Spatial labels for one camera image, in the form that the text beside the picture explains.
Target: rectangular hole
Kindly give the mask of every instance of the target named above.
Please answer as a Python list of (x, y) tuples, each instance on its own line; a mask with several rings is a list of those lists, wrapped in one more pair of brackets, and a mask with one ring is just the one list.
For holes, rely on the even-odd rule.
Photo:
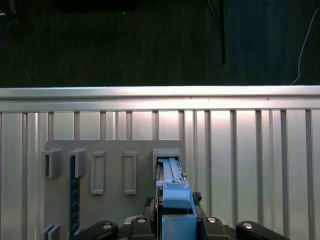
[(45, 175), (49, 176), (49, 155), (45, 155)]

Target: gray rectangular peg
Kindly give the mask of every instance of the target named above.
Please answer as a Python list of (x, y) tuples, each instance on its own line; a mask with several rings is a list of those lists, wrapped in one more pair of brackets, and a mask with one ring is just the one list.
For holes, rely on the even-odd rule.
[(70, 157), (74, 156), (75, 159), (75, 173), (76, 178), (81, 177), (85, 174), (85, 165), (86, 165), (86, 149), (78, 148), (69, 152)]
[(54, 178), (61, 173), (61, 148), (50, 149), (42, 153), (42, 159), (45, 161), (45, 175)]

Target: black cable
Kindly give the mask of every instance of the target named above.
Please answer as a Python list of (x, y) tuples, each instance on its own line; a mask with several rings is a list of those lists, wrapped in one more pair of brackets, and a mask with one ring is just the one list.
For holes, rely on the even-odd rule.
[(218, 30), (221, 32), (221, 27), (219, 26), (219, 24), (218, 24), (218, 22), (217, 22), (217, 20), (216, 20), (216, 17), (215, 17), (215, 15), (214, 15), (214, 13), (212, 12), (212, 9), (211, 9), (208, 1), (206, 0), (205, 2), (206, 2), (206, 5), (207, 5), (207, 7), (208, 7), (208, 9), (209, 9), (209, 11), (210, 11), (210, 13), (211, 13), (211, 16), (212, 16), (214, 22), (215, 22), (216, 27), (217, 27)]
[(216, 17), (217, 17), (218, 20), (219, 20), (219, 23), (221, 24), (220, 16), (219, 16), (219, 14), (218, 14), (218, 12), (217, 12), (217, 9), (216, 9), (216, 7), (215, 7), (214, 2), (213, 2), (212, 0), (209, 0), (209, 1), (210, 1), (211, 5), (212, 5), (212, 7), (213, 7), (213, 10), (214, 10), (214, 12), (215, 12)]

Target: black pole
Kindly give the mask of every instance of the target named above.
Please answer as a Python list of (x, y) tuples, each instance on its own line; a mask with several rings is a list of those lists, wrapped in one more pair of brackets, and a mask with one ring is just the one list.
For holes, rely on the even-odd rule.
[(226, 43), (225, 43), (225, 11), (224, 0), (220, 0), (220, 25), (221, 25), (221, 52), (222, 64), (226, 64)]

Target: black ruler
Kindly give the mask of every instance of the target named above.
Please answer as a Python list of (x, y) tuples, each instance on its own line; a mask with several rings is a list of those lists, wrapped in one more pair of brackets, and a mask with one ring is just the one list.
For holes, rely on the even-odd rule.
[(80, 227), (80, 178), (76, 174), (76, 158), (70, 158), (69, 238)]

